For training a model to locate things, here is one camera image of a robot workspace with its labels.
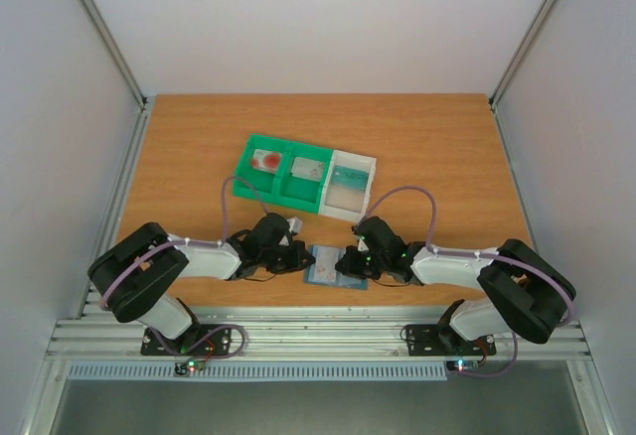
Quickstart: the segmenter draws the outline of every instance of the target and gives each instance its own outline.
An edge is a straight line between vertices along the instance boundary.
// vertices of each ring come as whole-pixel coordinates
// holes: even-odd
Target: wooden table
[[[483,94],[160,95],[157,97],[121,223],[124,238],[148,221],[199,239],[221,236],[220,188],[251,133],[377,157],[372,202],[400,185],[436,196],[434,242],[471,248],[528,240],[495,122]],[[256,202],[228,191],[230,231],[262,217]],[[353,244],[351,224],[270,206],[299,216],[307,244]],[[378,213],[404,241],[424,239],[425,196],[403,192]],[[265,277],[264,271],[254,277]],[[392,280],[386,276],[384,282]],[[482,293],[447,285],[368,291],[305,284],[301,273],[267,283],[188,278],[170,294],[193,306],[441,305]]]

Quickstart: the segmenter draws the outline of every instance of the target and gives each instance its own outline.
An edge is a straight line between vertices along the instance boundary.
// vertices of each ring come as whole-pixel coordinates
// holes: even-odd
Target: gray floor
[[[54,434],[584,434],[564,362],[446,382],[70,381]]]

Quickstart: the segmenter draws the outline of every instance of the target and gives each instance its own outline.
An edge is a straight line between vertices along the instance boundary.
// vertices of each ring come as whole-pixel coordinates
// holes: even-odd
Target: divided storage box
[[[257,150],[281,154],[275,172],[254,168],[254,152]],[[319,180],[294,175],[292,169],[297,158],[324,164],[324,171]],[[235,174],[254,185],[263,201],[269,204],[326,217],[358,221],[369,204],[371,183],[376,174],[376,159],[252,134],[247,140]],[[368,174],[366,183],[360,180],[364,174]],[[345,181],[349,178],[350,182],[354,179],[354,183],[358,178],[358,182],[362,182],[363,186],[358,189],[343,186],[343,178]],[[233,193],[237,197],[255,200],[251,190],[237,180],[234,181]]]

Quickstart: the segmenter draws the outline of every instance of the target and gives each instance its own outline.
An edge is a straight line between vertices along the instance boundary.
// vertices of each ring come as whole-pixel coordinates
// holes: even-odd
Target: green container
[[[264,150],[282,154],[276,173],[265,172],[252,166],[254,151]],[[292,167],[296,158],[304,158],[325,164],[320,181],[308,180],[292,175]],[[336,207],[325,205],[329,194],[329,186],[335,165],[344,165],[369,174],[365,189],[361,190],[365,198],[360,199],[353,207],[337,204]],[[375,174],[376,159],[325,147],[303,144],[290,140],[277,139],[259,134],[252,134],[247,140],[245,149],[238,161],[235,174],[243,177],[258,190],[264,202],[269,204],[299,209],[312,214],[322,214],[334,218],[356,221],[367,207],[371,180]],[[242,182],[235,180],[234,195],[255,200],[252,191]]]

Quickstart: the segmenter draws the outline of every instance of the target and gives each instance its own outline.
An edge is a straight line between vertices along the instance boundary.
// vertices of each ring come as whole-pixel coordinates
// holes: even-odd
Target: wooden tabletop
[[[378,159],[373,202],[401,185],[429,189],[438,203],[434,242],[458,248],[528,241],[499,134],[483,94],[160,95],[119,230],[122,239],[148,221],[166,231],[218,239],[222,180],[234,172],[249,134],[330,147]],[[258,204],[228,190],[230,231],[252,228]],[[346,221],[270,206],[299,216],[309,244],[354,244]],[[378,209],[404,241],[422,240],[430,205],[403,192]],[[258,271],[254,277],[266,277]],[[383,281],[391,283],[387,276]],[[482,293],[447,285],[367,291],[305,284],[301,273],[266,283],[180,279],[170,294],[193,306],[441,305]]]

